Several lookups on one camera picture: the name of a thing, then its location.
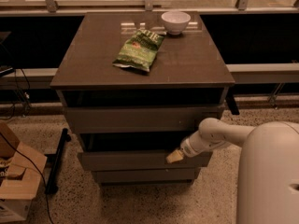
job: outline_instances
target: bowl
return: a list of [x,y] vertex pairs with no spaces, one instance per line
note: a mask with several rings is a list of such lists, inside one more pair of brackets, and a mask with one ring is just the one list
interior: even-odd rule
[[170,35],[179,35],[187,27],[191,17],[182,11],[167,11],[162,14],[162,21],[165,30]]

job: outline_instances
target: robotic arm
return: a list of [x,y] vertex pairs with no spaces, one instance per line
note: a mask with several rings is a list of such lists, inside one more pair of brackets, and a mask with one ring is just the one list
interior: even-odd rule
[[201,152],[242,147],[237,224],[299,223],[299,124],[269,122],[258,127],[204,119],[166,159],[169,163]]

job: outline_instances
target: cardboard box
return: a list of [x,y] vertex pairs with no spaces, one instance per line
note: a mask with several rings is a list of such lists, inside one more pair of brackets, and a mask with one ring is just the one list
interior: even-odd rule
[[[5,123],[0,123],[0,133],[21,154],[31,159],[41,173],[43,172],[47,161],[45,155],[26,146],[23,142],[17,144],[16,135]],[[31,202],[36,196],[41,180],[41,175],[34,165],[13,148],[8,147],[9,145],[2,137],[0,139],[0,157],[9,158],[10,154],[10,157],[13,158],[7,169],[7,178],[0,186],[0,223],[21,221],[27,218]]]

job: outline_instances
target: brown tabletop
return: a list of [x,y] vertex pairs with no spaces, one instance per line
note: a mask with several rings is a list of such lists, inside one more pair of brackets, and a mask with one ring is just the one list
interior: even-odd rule
[[[164,33],[162,12],[89,13],[64,56],[51,87],[55,90],[204,88],[232,86],[229,73],[207,30],[166,35],[150,72],[112,65],[136,27]],[[202,21],[191,12],[192,21]]]

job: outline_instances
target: green snack bag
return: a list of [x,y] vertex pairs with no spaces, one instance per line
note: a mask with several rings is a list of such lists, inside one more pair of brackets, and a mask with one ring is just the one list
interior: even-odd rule
[[137,30],[124,43],[113,65],[149,72],[163,40],[163,36],[149,30]]

